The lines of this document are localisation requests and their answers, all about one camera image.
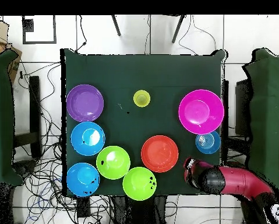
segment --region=plate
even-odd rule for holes
[[[71,144],[81,155],[95,155],[105,144],[104,131],[94,122],[81,122],[71,133]]]
[[[149,138],[142,146],[143,164],[151,171],[163,173],[173,168],[178,161],[178,147],[167,136]]]
[[[222,123],[224,107],[211,91],[199,89],[188,93],[179,105],[179,120],[194,134],[208,134]]]
[[[78,122],[94,121],[103,111],[104,100],[98,89],[81,84],[68,93],[66,98],[69,115]]]
[[[130,169],[130,157],[119,146],[108,146],[97,156],[96,165],[99,173],[110,180],[117,180],[126,175]]]
[[[78,197],[91,196],[99,187],[97,169],[88,163],[74,164],[67,172],[68,189]]]
[[[145,167],[134,167],[123,178],[123,190],[133,200],[143,201],[150,198],[156,188],[154,174]]]

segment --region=red plate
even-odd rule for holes
[[[167,136],[153,136],[142,146],[143,164],[157,173],[167,172],[178,161],[178,147]]]

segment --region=blue bowl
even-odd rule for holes
[[[74,150],[85,156],[99,153],[105,144],[102,128],[94,122],[81,122],[71,133],[71,144]]]
[[[98,189],[100,175],[98,170],[88,163],[77,163],[67,172],[68,189],[78,197],[88,197]]]
[[[201,153],[210,155],[215,153],[220,148],[220,136],[217,132],[213,131],[204,135],[197,135],[196,137],[196,147]]]

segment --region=green bowl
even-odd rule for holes
[[[123,177],[130,169],[130,157],[119,146],[108,146],[97,156],[96,165],[99,173],[110,180]]]
[[[133,200],[142,201],[150,198],[156,187],[154,174],[145,167],[134,167],[123,178],[123,190]]]

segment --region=pink bowl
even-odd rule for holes
[[[205,89],[188,93],[179,104],[179,120],[194,134],[204,135],[216,130],[223,117],[222,101],[216,94]]]

